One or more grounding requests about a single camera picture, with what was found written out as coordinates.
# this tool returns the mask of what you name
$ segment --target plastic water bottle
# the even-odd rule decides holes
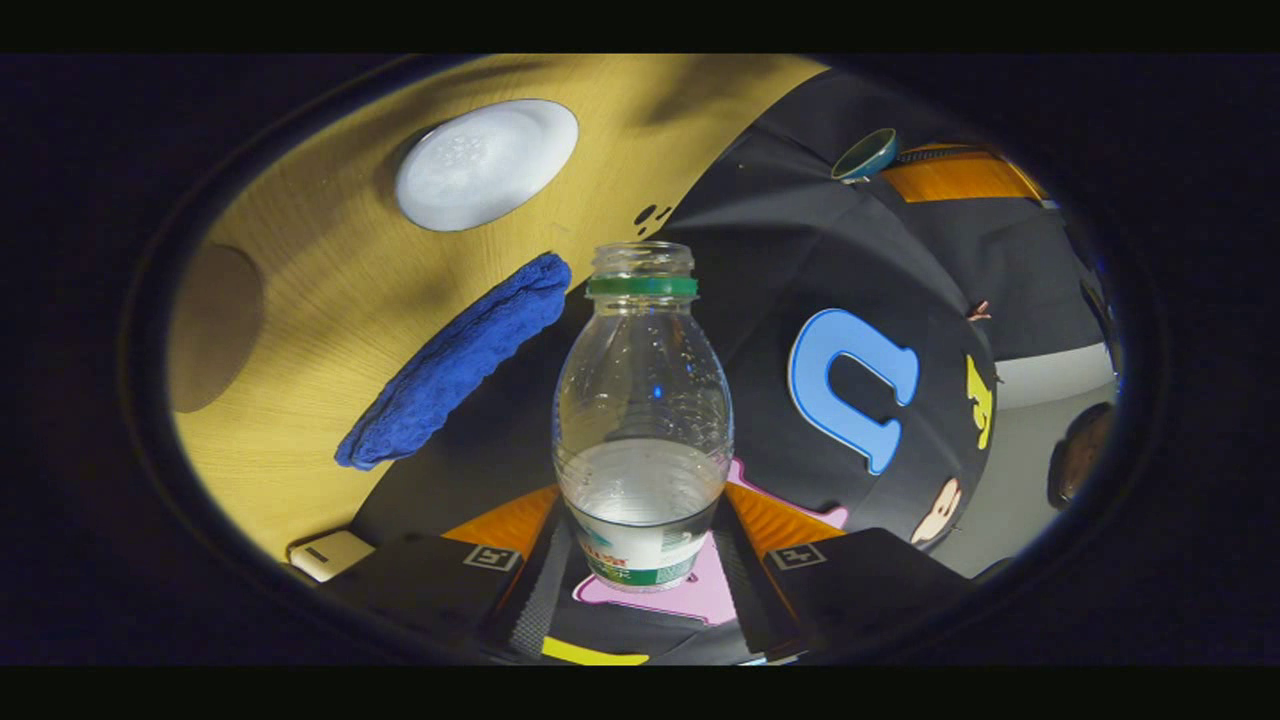
[[[595,314],[556,389],[556,473],[591,571],[621,591],[664,591],[689,577],[724,489],[728,383],[690,314],[687,247],[605,245],[593,264]]]

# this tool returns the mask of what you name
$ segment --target black background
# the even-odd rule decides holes
[[[253,133],[383,60],[4,59],[3,190],[18,223],[4,273],[13,448],[0,486],[0,660],[430,660],[332,618],[225,541],[201,541],[148,480],[155,455],[128,430],[134,411],[155,409],[119,391],[122,364],[146,360],[116,347],[131,281],[165,215]],[[1274,660],[1265,441],[1280,63],[856,61],[973,119],[1056,197],[1088,209],[1123,255],[1111,264],[1126,275],[1121,314],[1140,320],[1123,331],[1134,402],[1117,425],[1126,451],[1103,460],[1108,479],[986,585],[984,612],[963,609],[968,620],[945,619],[891,659]]]

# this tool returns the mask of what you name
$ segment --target wooden surface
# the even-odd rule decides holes
[[[925,145],[913,150],[951,147]],[[908,202],[969,200],[977,197],[1029,197],[1048,195],[1023,170],[989,152],[959,152],[886,169],[882,176]]]
[[[275,559],[291,541],[347,524],[388,464],[340,468],[334,450],[435,332],[540,252],[558,252],[575,284],[585,279],[595,246],[636,238],[644,208],[677,205],[742,129],[823,69],[772,55],[490,56],[384,96],[291,150],[206,238],[247,255],[265,286],[243,368],[207,406],[174,414],[214,500]],[[392,190],[406,140],[521,97],[579,118],[559,176],[471,231],[410,223]],[[645,234],[660,224],[648,220]]]

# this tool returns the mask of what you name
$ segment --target pink patch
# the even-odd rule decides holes
[[[849,519],[849,510],[845,507],[836,507],[824,515],[819,515],[804,507],[791,505],[748,483],[742,478],[742,461],[735,457],[732,465],[730,465],[728,482],[777,500],[787,507],[822,520],[836,529],[842,528],[845,520]],[[716,550],[716,538],[710,536],[707,537],[703,550],[698,553],[698,560],[694,561],[690,578],[681,585],[666,592],[627,593],[605,585],[595,575],[589,575],[573,589],[573,600],[588,605],[609,602],[637,610],[695,618],[708,625],[721,625],[737,618],[737,612],[733,609],[733,597],[728,591],[728,580],[724,578],[724,569],[721,566],[719,552]]]

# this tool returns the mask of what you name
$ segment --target blue towel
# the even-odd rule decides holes
[[[463,310],[387,383],[334,460],[370,470],[416,452],[499,363],[559,318],[570,277],[547,252]]]

